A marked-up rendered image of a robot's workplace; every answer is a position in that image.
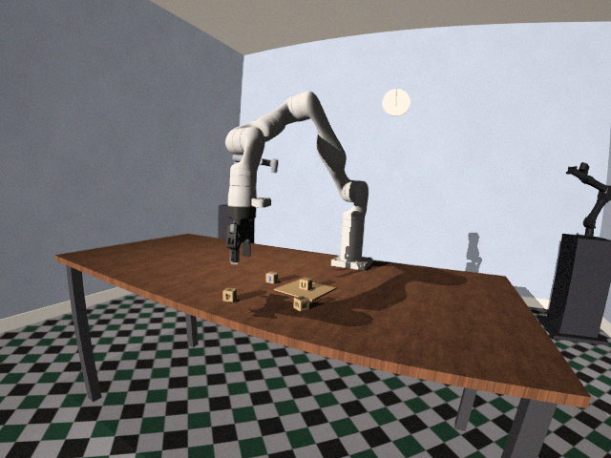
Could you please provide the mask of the tan flat mat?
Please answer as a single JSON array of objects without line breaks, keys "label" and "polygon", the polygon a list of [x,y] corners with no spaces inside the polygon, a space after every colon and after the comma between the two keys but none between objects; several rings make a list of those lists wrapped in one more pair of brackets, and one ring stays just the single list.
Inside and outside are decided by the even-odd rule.
[{"label": "tan flat mat", "polygon": [[309,290],[300,289],[300,280],[288,283],[286,285],[275,288],[275,291],[279,291],[291,296],[301,297],[304,296],[310,301],[314,301],[325,294],[335,290],[336,287],[323,285],[320,283],[313,282],[312,288]]}]

